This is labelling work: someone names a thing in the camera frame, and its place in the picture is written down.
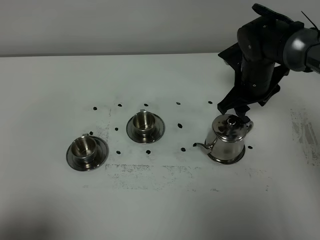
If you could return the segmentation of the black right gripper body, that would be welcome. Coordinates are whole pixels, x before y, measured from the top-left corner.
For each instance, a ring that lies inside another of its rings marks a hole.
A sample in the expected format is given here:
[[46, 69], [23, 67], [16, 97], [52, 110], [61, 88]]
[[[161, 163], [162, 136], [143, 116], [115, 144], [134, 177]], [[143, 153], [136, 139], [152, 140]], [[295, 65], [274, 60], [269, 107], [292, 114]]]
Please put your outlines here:
[[275, 67], [268, 59], [247, 60], [238, 43], [220, 52], [218, 56], [235, 72], [234, 86], [224, 98], [233, 101], [233, 109], [254, 103], [264, 106], [280, 91], [279, 82], [290, 71], [283, 65]]

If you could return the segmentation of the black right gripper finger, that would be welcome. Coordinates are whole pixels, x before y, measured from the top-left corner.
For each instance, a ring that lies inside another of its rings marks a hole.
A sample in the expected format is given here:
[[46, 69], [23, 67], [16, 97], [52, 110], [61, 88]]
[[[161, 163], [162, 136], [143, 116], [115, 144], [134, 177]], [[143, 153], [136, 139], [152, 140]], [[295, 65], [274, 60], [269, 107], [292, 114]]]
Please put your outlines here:
[[236, 115], [244, 122], [249, 123], [251, 119], [246, 116], [246, 113], [250, 110], [250, 108], [247, 105], [235, 107], [234, 108]]
[[223, 99], [221, 102], [217, 104], [217, 109], [222, 115], [224, 115], [227, 113], [228, 110], [233, 109], [235, 107], [234, 105], [235, 104], [232, 100]]

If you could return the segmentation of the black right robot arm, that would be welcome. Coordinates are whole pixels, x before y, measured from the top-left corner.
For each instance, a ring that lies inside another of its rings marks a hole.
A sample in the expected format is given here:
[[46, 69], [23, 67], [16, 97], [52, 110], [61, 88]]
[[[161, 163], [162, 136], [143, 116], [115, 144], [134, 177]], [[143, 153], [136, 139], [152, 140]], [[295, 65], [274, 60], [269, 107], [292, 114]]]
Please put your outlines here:
[[264, 106], [280, 91], [279, 82], [290, 71], [320, 71], [320, 31], [306, 28], [261, 4], [252, 9], [259, 15], [237, 31], [237, 43], [218, 56], [234, 70], [234, 86], [217, 109], [224, 115], [234, 109], [245, 123], [249, 105]]

